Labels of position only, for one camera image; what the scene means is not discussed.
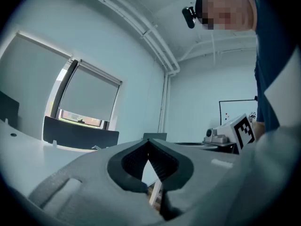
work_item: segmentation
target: white table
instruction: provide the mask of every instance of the white table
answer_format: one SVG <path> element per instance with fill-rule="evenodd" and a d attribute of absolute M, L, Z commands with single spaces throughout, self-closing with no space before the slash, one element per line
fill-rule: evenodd
<path fill-rule="evenodd" d="M 6 183 L 24 196 L 48 176 L 79 156 L 92 152 L 53 147 L 32 138 L 0 120 L 0 171 Z"/>

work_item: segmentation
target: dark blue shirt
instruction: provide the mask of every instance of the dark blue shirt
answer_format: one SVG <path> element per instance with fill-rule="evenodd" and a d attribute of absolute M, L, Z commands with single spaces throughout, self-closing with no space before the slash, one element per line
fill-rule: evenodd
<path fill-rule="evenodd" d="M 257 9 L 257 51 L 255 77 L 257 81 L 257 121 L 265 123 L 266 132 L 279 127 L 277 117 L 264 95 L 290 59 L 293 45 L 280 22 L 278 13 L 267 0 L 255 0 Z"/>

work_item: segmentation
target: whiteboard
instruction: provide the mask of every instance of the whiteboard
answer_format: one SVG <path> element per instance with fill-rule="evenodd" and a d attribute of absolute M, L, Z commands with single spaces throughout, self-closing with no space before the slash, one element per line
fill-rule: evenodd
<path fill-rule="evenodd" d="M 221 101 L 222 125 L 243 114 L 248 117 L 251 112 L 256 112 L 257 116 L 257 103 L 256 100 Z"/>

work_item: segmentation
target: person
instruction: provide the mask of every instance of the person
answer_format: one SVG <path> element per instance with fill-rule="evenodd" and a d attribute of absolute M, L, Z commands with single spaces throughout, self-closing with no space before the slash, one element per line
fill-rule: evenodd
<path fill-rule="evenodd" d="M 268 0 L 196 0 L 195 13 L 207 29 L 256 33 L 256 65 L 258 108 L 254 133 L 258 140 L 265 132 L 279 127 L 277 117 L 264 95 L 285 67 L 296 44 Z"/>

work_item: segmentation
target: desk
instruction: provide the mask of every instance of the desk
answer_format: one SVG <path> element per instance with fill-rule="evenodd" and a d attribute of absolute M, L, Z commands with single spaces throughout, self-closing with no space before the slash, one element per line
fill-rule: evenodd
<path fill-rule="evenodd" d="M 9 186 L 26 197 L 48 176 L 88 152 L 92 151 L 59 145 L 54 148 L 0 121 L 1 174 Z"/>

